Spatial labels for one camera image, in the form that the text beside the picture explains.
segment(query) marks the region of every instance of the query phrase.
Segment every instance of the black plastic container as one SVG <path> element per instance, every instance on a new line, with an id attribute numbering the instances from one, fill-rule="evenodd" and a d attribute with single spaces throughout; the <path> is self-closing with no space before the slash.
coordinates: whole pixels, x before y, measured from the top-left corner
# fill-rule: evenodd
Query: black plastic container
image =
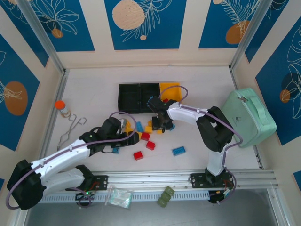
<path id="1" fill-rule="evenodd" d="M 159 95 L 159 83 L 119 84 L 118 110 L 131 114 L 152 113 L 146 104 L 150 97 Z"/>

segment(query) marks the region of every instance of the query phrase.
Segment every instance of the mint green bag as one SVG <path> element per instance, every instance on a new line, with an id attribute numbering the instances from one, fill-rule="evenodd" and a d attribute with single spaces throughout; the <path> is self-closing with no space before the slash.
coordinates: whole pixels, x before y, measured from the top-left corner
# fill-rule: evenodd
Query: mint green bag
<path id="1" fill-rule="evenodd" d="M 222 112 L 243 138 L 240 147 L 259 144 L 276 131 L 275 121 L 252 88 L 231 92 Z"/>

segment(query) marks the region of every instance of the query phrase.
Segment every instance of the green block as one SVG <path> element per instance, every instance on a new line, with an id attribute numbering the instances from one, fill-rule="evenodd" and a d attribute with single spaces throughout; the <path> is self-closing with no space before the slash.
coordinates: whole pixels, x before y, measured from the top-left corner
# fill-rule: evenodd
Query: green block
<path id="1" fill-rule="evenodd" d="M 168 202 L 171 199 L 171 196 L 167 192 L 163 192 L 161 198 Z"/>
<path id="2" fill-rule="evenodd" d="M 174 190 L 171 189 L 170 186 L 167 186 L 164 190 L 167 194 L 169 194 L 170 196 L 173 196 L 174 195 Z"/>
<path id="3" fill-rule="evenodd" d="M 157 203 L 162 208 L 166 207 L 166 205 L 167 205 L 167 202 L 164 199 L 162 199 L 161 197 L 158 199 Z"/>

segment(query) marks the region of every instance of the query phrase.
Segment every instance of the clear plastic bag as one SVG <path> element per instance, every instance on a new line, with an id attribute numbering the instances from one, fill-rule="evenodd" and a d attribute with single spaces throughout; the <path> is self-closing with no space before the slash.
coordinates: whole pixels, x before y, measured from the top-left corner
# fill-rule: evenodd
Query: clear plastic bag
<path id="1" fill-rule="evenodd" d="M 133 192 L 111 186 L 105 200 L 105 205 L 109 204 L 129 209 L 132 197 Z"/>

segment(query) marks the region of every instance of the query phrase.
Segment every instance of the red block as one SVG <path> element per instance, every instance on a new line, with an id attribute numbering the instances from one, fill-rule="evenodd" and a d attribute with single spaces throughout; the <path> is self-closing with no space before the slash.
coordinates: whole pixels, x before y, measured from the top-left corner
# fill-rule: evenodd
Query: red block
<path id="1" fill-rule="evenodd" d="M 146 140 L 146 141 L 149 141 L 150 140 L 150 134 L 149 133 L 145 133 L 145 132 L 143 132 L 142 134 L 141 134 L 141 140 Z"/>
<path id="2" fill-rule="evenodd" d="M 155 147 L 156 147 L 155 143 L 153 143 L 151 141 L 147 142 L 147 144 L 146 144 L 146 148 L 148 148 L 152 151 L 155 149 Z"/>
<path id="3" fill-rule="evenodd" d="M 140 152 L 134 153 L 134 159 L 135 160 L 143 159 L 142 152 L 140 151 Z"/>

